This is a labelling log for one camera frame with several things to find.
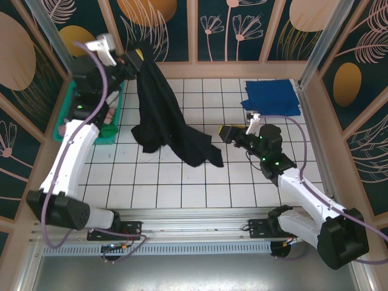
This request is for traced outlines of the black t-shirt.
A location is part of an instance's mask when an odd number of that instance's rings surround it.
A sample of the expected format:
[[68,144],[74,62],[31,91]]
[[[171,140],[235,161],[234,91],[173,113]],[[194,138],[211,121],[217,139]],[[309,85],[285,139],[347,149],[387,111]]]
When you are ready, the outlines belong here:
[[132,134],[144,153],[169,146],[191,167],[210,162],[223,167],[222,152],[212,137],[186,124],[176,96],[164,75],[151,59],[144,59],[136,77],[139,125]]

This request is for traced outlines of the teal plastic basket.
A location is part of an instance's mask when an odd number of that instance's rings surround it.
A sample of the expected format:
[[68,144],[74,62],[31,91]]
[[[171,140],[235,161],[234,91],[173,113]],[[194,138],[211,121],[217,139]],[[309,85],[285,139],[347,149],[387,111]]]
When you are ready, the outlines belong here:
[[[75,82],[71,81],[68,86],[67,92],[65,94],[64,101],[62,103],[61,111],[59,113],[58,120],[56,122],[55,129],[53,132],[53,139],[57,142],[62,142],[63,140],[63,136],[61,135],[59,128],[65,124],[65,118],[67,117],[67,113],[69,111],[71,101],[76,95],[75,87],[76,87]],[[118,108],[116,109],[115,117],[111,123],[111,124],[117,125],[118,127],[119,127],[119,122],[121,120],[121,108],[122,108],[122,101],[124,99],[123,93],[125,89],[125,82],[122,82],[120,87],[121,87],[120,88],[121,93],[119,97]],[[114,144],[115,140],[116,140],[116,136],[111,138],[100,138],[98,136],[94,141],[94,145],[110,145],[110,144]]]

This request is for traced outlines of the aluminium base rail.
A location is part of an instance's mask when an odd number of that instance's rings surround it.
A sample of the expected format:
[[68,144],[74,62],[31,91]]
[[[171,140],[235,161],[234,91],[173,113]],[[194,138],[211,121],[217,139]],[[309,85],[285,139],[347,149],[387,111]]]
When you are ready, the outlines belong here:
[[123,221],[141,221],[148,243],[247,241],[242,227],[250,219],[266,219],[273,207],[118,209]]

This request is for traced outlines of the aluminium corner post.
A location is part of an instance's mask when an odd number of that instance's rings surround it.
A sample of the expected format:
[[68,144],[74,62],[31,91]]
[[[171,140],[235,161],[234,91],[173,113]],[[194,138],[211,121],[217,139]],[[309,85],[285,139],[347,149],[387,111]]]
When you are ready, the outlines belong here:
[[71,75],[73,57],[62,40],[58,29],[54,25],[54,22],[50,19],[43,2],[41,0],[25,0],[25,2],[28,5],[32,15],[36,18],[38,24],[41,26],[46,37],[48,37],[48,40],[55,49],[55,52],[58,54],[61,62],[67,69],[67,72]]
[[344,20],[351,11],[353,3],[354,0],[339,0],[337,3],[298,80],[300,90],[305,89],[310,82],[326,51],[328,51]]

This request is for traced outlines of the blue folded t-shirt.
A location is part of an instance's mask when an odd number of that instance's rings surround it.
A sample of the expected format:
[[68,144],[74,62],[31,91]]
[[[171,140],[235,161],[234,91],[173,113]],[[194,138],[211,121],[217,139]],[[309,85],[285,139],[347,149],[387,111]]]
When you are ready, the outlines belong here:
[[247,81],[248,99],[241,102],[247,111],[269,116],[300,116],[299,101],[288,79]]

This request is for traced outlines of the green crumpled t-shirt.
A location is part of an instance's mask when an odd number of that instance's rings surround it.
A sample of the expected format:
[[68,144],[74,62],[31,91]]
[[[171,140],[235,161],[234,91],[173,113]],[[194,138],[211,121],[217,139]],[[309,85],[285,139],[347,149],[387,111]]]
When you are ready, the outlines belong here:
[[114,124],[103,124],[99,137],[100,138],[111,138],[116,136],[116,134],[119,132],[119,128],[117,125]]

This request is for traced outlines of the grey metal sheet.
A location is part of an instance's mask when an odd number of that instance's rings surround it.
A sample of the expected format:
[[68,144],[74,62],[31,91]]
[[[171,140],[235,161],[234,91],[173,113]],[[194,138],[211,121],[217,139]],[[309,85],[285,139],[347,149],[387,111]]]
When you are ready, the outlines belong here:
[[314,253],[299,261],[269,255],[43,257],[29,269],[28,291],[375,291],[351,266],[337,271]]

